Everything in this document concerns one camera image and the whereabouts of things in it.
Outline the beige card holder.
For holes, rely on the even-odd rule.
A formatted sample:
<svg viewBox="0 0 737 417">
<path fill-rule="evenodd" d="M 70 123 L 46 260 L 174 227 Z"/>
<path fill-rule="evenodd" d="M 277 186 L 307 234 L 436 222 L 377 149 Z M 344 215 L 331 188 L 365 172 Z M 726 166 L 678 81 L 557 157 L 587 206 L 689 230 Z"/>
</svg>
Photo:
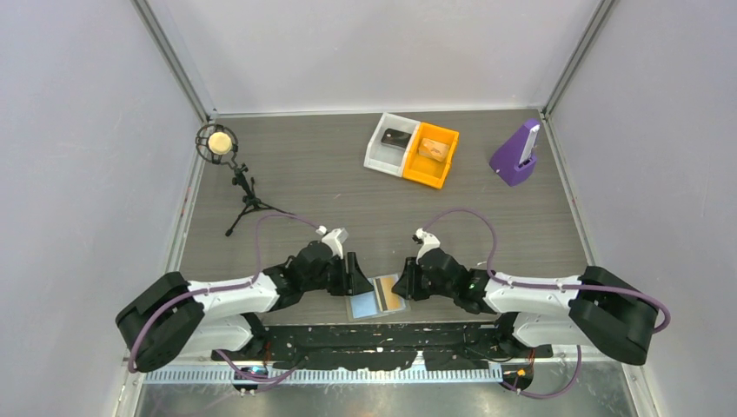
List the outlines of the beige card holder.
<svg viewBox="0 0 737 417">
<path fill-rule="evenodd" d="M 369 278 L 369 280 L 373 283 L 373 279 L 375 277 Z M 398 314 L 398 313 L 409 311 L 409 304 L 407 301 L 406 301 L 406 304 L 407 304 L 407 307 L 404 310 L 393 313 L 393 314 Z M 378 312 L 374 290 L 372 292 L 369 292 L 363 295 L 355 295 L 355 296 L 349 297 L 347 301 L 347 310 L 348 310 L 348 317 L 350 321 L 362 321 L 362 320 L 373 319 L 373 318 L 389 315 L 389 314 L 380 314 Z"/>
</svg>

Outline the orange magnetic stripe credit card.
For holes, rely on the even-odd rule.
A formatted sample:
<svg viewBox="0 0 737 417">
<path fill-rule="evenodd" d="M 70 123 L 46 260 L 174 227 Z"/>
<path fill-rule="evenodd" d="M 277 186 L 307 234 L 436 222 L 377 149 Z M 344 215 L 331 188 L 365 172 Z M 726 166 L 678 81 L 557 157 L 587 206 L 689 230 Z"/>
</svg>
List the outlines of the orange magnetic stripe credit card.
<svg viewBox="0 0 737 417">
<path fill-rule="evenodd" d="M 381 275 L 373 279 L 376 306 L 380 314 L 393 314 L 407 307 L 406 301 L 392 291 L 398 281 L 397 274 Z"/>
</svg>

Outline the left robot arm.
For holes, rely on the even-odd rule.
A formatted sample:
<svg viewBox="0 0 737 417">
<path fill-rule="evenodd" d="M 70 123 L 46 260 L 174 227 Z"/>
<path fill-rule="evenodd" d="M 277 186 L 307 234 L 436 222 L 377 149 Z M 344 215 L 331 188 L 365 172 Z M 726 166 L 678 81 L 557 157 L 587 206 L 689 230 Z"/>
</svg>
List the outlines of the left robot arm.
<svg viewBox="0 0 737 417">
<path fill-rule="evenodd" d="M 155 371 L 181 354 L 215 350 L 254 360 L 267 346 L 259 314 L 289 308 L 309 291 L 354 296 L 373 289 L 355 253 L 340 255 L 312 241 L 285 262 L 245 278 L 188 281 L 168 272 L 123 308 L 115 323 L 130 352 L 131 373 Z"/>
</svg>

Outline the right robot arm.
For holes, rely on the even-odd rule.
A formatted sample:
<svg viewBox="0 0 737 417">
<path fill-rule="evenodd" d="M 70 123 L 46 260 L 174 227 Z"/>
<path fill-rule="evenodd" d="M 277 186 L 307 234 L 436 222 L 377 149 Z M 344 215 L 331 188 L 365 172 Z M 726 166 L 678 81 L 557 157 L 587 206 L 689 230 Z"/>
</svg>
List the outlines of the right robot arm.
<svg viewBox="0 0 737 417">
<path fill-rule="evenodd" d="M 394 294 L 407 300 L 448 297 L 471 314 L 497 314 L 496 345 L 518 356 L 541 345 L 588 346 L 629 365 L 646 362 L 653 334 L 670 313 L 604 268 L 534 278 L 466 268 L 440 248 L 406 261 Z"/>
</svg>

